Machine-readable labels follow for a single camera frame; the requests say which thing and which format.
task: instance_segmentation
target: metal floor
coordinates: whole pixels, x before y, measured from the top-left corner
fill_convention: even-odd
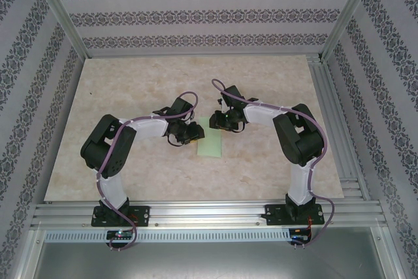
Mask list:
[[[104,244],[46,243],[35,278],[384,278],[369,228],[329,229],[315,246],[287,242],[140,243],[111,252]]]

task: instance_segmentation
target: wire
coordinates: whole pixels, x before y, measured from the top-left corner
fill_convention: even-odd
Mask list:
[[[136,219],[136,220],[135,220],[136,222],[139,222],[138,217],[136,217],[134,214],[130,214],[128,217],[132,217],[133,219]]]
[[[221,84],[221,86],[222,86],[223,89],[221,89],[216,83]],[[262,107],[267,107],[267,108],[271,108],[271,109],[276,109],[276,110],[280,110],[280,111],[284,111],[284,112],[291,112],[293,114],[297,114],[299,116],[302,116],[303,118],[305,118],[305,119],[309,120],[310,122],[312,122],[316,126],[316,128],[318,128],[318,131],[320,132],[320,134],[321,134],[321,136],[323,138],[323,141],[324,141],[324,148],[322,150],[322,154],[311,164],[311,166],[309,168],[308,191],[309,191],[309,193],[313,197],[316,197],[317,199],[322,199],[323,201],[329,202],[330,205],[331,205],[331,213],[330,213],[330,216],[329,216],[327,222],[325,222],[325,225],[318,232],[318,234],[316,234],[316,237],[313,238],[309,243],[307,243],[305,245],[299,245],[299,247],[305,247],[305,246],[309,246],[309,245],[313,244],[315,241],[317,241],[322,236],[322,234],[324,233],[324,231],[327,229],[327,227],[330,224],[331,219],[334,217],[334,213],[335,213],[335,204],[334,204],[334,202],[331,199],[329,199],[328,197],[318,196],[318,195],[316,195],[312,191],[312,176],[314,175],[314,170],[313,169],[314,169],[315,165],[317,163],[319,163],[324,158],[324,155],[327,153],[327,150],[328,150],[327,136],[326,136],[323,128],[320,126],[319,123],[316,122],[315,119],[309,117],[307,114],[304,114],[303,112],[299,112],[299,111],[294,110],[294,109],[291,109],[291,108],[279,107],[279,106],[274,106],[274,105],[264,104],[264,103],[256,103],[254,101],[247,101],[244,98],[239,98],[239,97],[237,97],[237,96],[235,96],[233,94],[230,94],[230,93],[228,93],[228,92],[226,92],[224,90],[225,89],[224,83],[222,81],[216,79],[216,78],[212,79],[212,85],[215,86],[215,88],[217,90],[219,90],[222,94],[224,94],[226,96],[229,96],[229,97],[232,97],[233,99],[236,99],[238,101],[242,101],[244,103],[251,104],[251,105],[256,105],[256,106],[262,106]]]
[[[309,228],[309,231],[310,231],[308,237],[310,237],[310,236],[312,236],[312,218],[311,218],[311,216],[308,217],[308,222],[309,222],[308,228]]]
[[[245,130],[246,129],[246,123],[245,122],[242,122],[242,129],[240,130],[240,131],[235,131],[235,130],[231,130],[233,133],[241,133],[241,132],[243,132],[243,130]]]
[[[139,121],[139,120],[149,120],[149,119],[166,120],[166,119],[175,119],[175,118],[181,118],[181,117],[187,116],[190,112],[192,112],[196,108],[197,103],[199,101],[199,98],[197,97],[197,94],[194,91],[185,91],[184,93],[180,94],[178,97],[180,98],[181,96],[184,96],[184,95],[187,95],[187,94],[191,94],[191,95],[195,96],[195,99],[196,99],[195,100],[195,104],[188,111],[183,112],[182,114],[175,114],[173,116],[143,116],[143,117],[133,118],[132,120],[128,120],[125,123],[123,123],[119,127],[118,131],[116,132],[115,137],[113,138],[113,142],[110,145],[109,151],[107,152],[107,155],[104,158],[103,163],[102,163],[99,171],[97,171],[97,174],[96,174],[96,186],[97,186],[97,189],[99,190],[99,194],[102,197],[103,202],[106,203],[106,205],[110,209],[112,209],[115,213],[117,213],[119,216],[121,216],[124,220],[126,220],[132,226],[132,230],[133,230],[133,233],[134,233],[134,237],[133,237],[133,240],[130,243],[126,244],[123,248],[115,248],[115,247],[113,247],[112,246],[112,242],[113,242],[114,238],[110,239],[110,241],[109,241],[110,250],[117,250],[117,251],[126,250],[126,249],[130,248],[137,241],[137,238],[138,238],[138,231],[137,231],[137,227],[136,227],[135,223],[132,220],[130,220],[127,216],[125,216],[124,214],[122,214],[116,207],[114,207],[112,205],[111,202],[109,202],[107,200],[107,198],[106,198],[105,194],[103,193],[103,190],[102,190],[102,188],[100,186],[100,180],[102,178],[102,172],[104,171],[107,163],[109,162],[110,156],[112,155],[112,152],[113,152],[113,150],[115,148],[115,145],[116,145],[116,143],[118,141],[118,138],[120,136],[120,133],[122,132],[122,130],[123,130],[124,127],[126,127],[127,125],[129,125],[129,124],[131,124],[133,122]]]
[[[174,146],[174,147],[182,147],[184,144],[181,144],[181,145],[176,145],[176,144],[173,144],[173,143],[171,143],[171,141],[170,141],[170,135],[167,135],[167,142],[171,145],[171,146]]]

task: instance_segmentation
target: black mounting bracket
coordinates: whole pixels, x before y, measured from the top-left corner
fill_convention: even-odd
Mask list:
[[[286,211],[286,204],[265,205],[265,214],[261,215],[266,220],[267,225],[308,225],[309,217],[312,225],[323,225],[325,223],[322,206],[314,204],[303,214],[292,218]]]
[[[91,219],[92,227],[130,227],[129,222],[120,217],[112,209],[108,208],[102,201],[100,206],[96,206],[93,210]],[[134,222],[137,227],[147,227],[150,220],[149,206],[129,206],[129,200],[125,202],[119,209],[122,214],[127,216]]]

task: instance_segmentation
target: metal panel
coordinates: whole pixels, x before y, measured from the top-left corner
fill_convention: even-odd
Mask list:
[[[384,278],[368,228],[330,229],[305,250],[286,242],[46,243],[35,278]]]
[[[393,244],[388,227],[370,228],[386,278],[404,279],[405,273]]]
[[[44,245],[46,231],[28,232],[22,256],[14,277],[16,279],[32,279],[38,265],[38,260]]]
[[[263,230],[230,229],[230,230],[138,230],[136,242],[140,243],[200,243],[200,242],[276,242],[290,241],[287,228],[270,228]],[[47,231],[46,243],[104,243],[104,230],[54,230]],[[114,243],[128,243],[130,240],[118,240]]]

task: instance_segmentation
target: damask pattern wall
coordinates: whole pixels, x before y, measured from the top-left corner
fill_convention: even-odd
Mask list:
[[[347,0],[62,0],[90,54],[318,53]]]
[[[82,68],[45,0],[0,0],[0,278],[43,202]]]
[[[329,60],[362,171],[418,278],[417,0],[361,0]]]

